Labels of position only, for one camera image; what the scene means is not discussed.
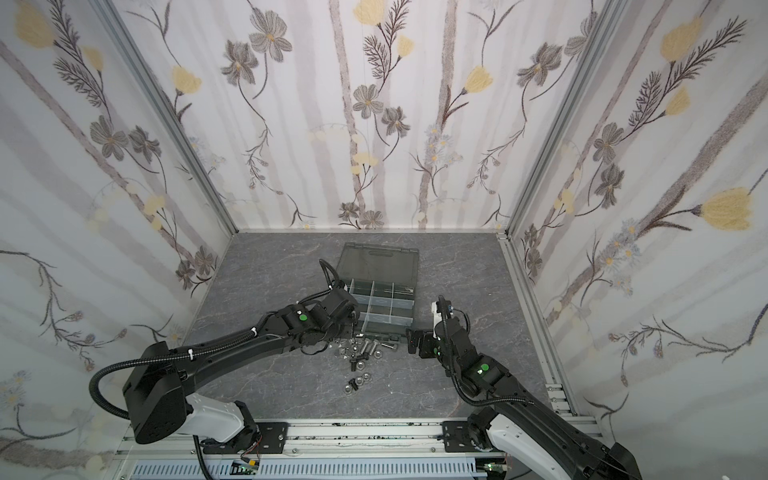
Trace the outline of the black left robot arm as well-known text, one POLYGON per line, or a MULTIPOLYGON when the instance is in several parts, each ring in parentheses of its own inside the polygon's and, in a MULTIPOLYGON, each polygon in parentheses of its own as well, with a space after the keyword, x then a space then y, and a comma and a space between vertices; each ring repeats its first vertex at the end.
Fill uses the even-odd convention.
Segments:
POLYGON ((257 360, 329 344, 353 329, 360 318, 358 301, 327 261, 319 264, 325 290, 214 340, 175 348, 156 342, 137 359, 97 371, 88 385, 92 400, 105 412, 128 420, 139 444, 176 433, 227 443, 253 430, 255 423, 245 406, 218 402, 198 391, 257 360))

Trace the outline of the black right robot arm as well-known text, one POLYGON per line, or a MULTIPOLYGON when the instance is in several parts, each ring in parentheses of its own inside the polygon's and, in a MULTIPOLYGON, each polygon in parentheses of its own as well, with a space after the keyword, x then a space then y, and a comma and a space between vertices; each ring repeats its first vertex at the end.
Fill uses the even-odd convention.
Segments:
POLYGON ((467 418, 470 443, 522 461, 542 479, 640 479, 634 455, 616 442, 607 446, 535 398, 508 368, 477 350, 464 312, 439 296, 433 328, 412 333, 409 349, 434 358, 459 398, 475 408, 467 418))

